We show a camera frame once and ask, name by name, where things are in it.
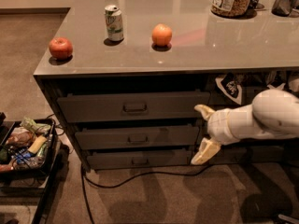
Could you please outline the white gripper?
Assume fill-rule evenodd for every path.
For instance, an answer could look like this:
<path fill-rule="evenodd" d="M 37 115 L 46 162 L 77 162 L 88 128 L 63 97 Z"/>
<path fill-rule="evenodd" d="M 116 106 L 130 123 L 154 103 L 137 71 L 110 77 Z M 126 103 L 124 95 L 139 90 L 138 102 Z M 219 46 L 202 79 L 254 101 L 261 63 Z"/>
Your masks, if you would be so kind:
<path fill-rule="evenodd" d="M 228 108 L 215 111 L 207 105 L 196 105 L 194 110 L 207 121 L 207 132 L 212 138 L 202 139 L 197 153 L 191 160 L 192 165 L 202 165 L 221 150 L 221 145 L 231 145 L 239 142 L 239 139 L 233 136 L 229 128 L 230 110 Z"/>

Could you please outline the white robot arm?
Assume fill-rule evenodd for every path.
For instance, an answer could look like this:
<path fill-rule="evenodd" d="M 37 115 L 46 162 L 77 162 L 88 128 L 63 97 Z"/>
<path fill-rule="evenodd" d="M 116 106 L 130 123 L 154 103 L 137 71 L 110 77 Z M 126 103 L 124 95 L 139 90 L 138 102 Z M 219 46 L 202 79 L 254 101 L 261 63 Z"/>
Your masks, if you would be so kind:
<path fill-rule="evenodd" d="M 278 89 L 258 93 L 250 105 L 214 110 L 196 105 L 207 123 L 208 138 L 203 138 L 192 165 L 213 158 L 222 146 L 244 139 L 292 139 L 299 137 L 299 99 Z"/>

